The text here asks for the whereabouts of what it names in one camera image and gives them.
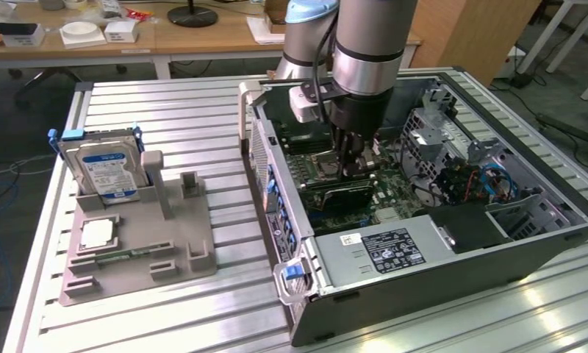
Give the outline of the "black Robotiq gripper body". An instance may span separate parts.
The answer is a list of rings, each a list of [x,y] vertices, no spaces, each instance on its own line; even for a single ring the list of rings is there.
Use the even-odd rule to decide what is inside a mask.
[[[373,96],[359,96],[352,93],[333,98],[329,120],[344,130],[372,138],[383,125],[387,107],[393,95],[393,89]]]

